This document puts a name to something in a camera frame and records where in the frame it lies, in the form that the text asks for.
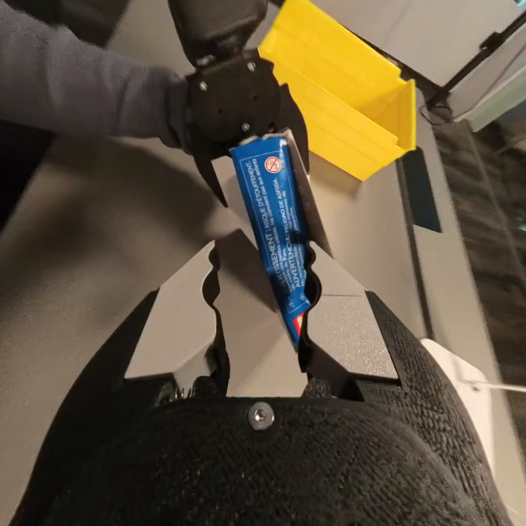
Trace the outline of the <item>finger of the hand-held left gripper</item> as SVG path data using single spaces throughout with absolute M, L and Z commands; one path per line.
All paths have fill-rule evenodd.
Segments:
M 277 100 L 278 109 L 273 113 L 273 120 L 268 123 L 263 138 L 281 136 L 286 139 L 310 237 L 333 257 L 310 181 L 308 132 L 304 117 L 287 84 L 272 90 L 271 98 Z
M 223 207 L 227 208 L 227 200 L 212 163 L 216 159 L 229 156 L 227 148 L 210 140 L 193 140 L 193 152 L 196 167 L 204 182 Z

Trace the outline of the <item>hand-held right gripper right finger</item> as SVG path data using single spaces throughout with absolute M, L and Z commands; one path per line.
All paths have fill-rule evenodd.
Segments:
M 299 366 L 334 397 L 361 397 L 359 384 L 401 382 L 366 289 L 322 247 L 308 242 Z

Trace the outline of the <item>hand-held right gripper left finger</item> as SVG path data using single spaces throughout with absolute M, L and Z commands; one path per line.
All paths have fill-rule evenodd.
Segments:
M 126 380 L 171 376 L 230 379 L 221 317 L 216 243 L 209 242 L 158 290 L 125 373 Z

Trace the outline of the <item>blue lego box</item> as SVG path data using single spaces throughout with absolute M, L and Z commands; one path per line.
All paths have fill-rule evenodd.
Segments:
M 289 129 L 249 139 L 230 150 L 236 180 L 256 246 L 278 310 L 295 351 L 303 317 L 311 308 L 306 293 L 306 257 L 312 240 L 293 160 L 297 148 Z

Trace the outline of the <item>yellow plastic bin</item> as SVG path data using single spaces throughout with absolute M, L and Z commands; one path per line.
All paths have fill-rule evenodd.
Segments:
M 417 139 L 416 85 L 310 1 L 285 1 L 258 47 L 288 84 L 309 150 L 365 181 Z

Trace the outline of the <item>person's left forearm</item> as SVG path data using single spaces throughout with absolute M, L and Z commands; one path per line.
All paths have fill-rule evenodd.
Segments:
M 56 134 L 158 138 L 192 154 L 187 82 L 1 1 L 1 120 Z

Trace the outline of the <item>black desk plate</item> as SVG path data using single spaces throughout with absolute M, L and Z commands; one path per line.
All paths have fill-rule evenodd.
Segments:
M 417 146 L 396 161 L 405 220 L 411 226 L 443 233 L 424 151 Z

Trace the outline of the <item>wooden book stand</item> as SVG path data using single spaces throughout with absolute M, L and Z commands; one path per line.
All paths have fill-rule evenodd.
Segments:
M 508 394 L 523 395 L 525 386 L 492 382 L 477 367 L 436 341 L 421 338 L 420 343 L 444 371 L 467 410 L 512 523 L 525 525 L 525 513 L 517 508 L 520 499 L 510 492 L 511 483 L 506 482 L 502 463 L 505 450 L 509 448 L 523 475 L 522 449 L 512 421 Z

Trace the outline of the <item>black pole stand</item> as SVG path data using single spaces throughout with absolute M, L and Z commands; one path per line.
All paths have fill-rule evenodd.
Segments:
M 431 110 L 448 98 L 451 90 L 471 74 L 479 65 L 495 53 L 503 44 L 525 24 L 525 11 L 500 32 L 493 32 L 479 46 L 479 52 L 456 75 L 441 86 L 427 101 L 426 107 Z

